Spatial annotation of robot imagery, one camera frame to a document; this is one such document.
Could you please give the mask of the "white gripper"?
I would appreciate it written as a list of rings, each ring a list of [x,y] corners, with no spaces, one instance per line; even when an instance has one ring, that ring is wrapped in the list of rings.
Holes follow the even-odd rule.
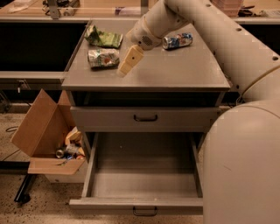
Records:
[[[159,20],[143,15],[126,34],[134,45],[125,52],[116,73],[120,77],[126,76],[144,57],[144,51],[152,50],[161,43],[162,36]]]

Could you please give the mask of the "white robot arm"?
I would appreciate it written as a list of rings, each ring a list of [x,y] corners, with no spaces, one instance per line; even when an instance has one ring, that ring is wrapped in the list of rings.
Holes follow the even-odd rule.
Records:
[[[244,102],[206,135],[204,224],[280,224],[279,57],[209,0],[158,0],[129,31],[126,75],[161,38],[191,23]]]

